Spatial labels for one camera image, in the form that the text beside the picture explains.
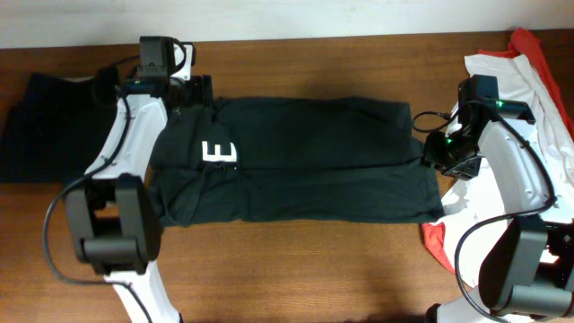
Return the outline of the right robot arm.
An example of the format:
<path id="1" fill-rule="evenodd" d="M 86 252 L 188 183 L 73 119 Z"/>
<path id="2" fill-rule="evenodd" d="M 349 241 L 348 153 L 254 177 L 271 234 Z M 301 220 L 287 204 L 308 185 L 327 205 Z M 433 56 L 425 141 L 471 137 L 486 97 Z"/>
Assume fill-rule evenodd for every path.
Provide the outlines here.
<path id="1" fill-rule="evenodd" d="M 442 174 L 469 178 L 467 165 L 487 161 L 504 211 L 465 231 L 455 249 L 483 227 L 505 231 L 481 263 L 478 284 L 450 303 L 435 305 L 429 322 L 547 322 L 573 315 L 573 209 L 564 203 L 535 142 L 535 118 L 523 102 L 471 99 L 458 104 L 460 128 L 430 132 L 423 161 Z"/>

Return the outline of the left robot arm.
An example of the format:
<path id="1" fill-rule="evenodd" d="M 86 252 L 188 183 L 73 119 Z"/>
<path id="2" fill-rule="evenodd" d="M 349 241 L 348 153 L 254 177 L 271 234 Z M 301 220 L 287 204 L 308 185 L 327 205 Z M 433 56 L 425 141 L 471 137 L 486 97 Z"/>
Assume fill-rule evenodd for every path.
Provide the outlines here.
<path id="1" fill-rule="evenodd" d="M 212 79 L 140 78 L 118 87 L 116 98 L 116 117 L 98 157 L 59 195 L 74 253 L 98 275 L 95 284 L 115 289 L 132 321 L 180 322 L 157 263 L 158 193 L 144 178 L 165 128 L 192 108 L 212 107 Z"/>

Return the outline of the dark green Nike t-shirt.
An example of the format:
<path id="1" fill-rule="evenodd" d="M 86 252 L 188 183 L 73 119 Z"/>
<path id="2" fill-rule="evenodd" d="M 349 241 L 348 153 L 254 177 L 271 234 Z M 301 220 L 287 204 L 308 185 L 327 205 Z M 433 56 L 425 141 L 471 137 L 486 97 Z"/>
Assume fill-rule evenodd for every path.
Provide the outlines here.
<path id="1" fill-rule="evenodd" d="M 431 223 L 444 214 L 407 104 L 243 98 L 180 108 L 155 142 L 162 224 Z"/>

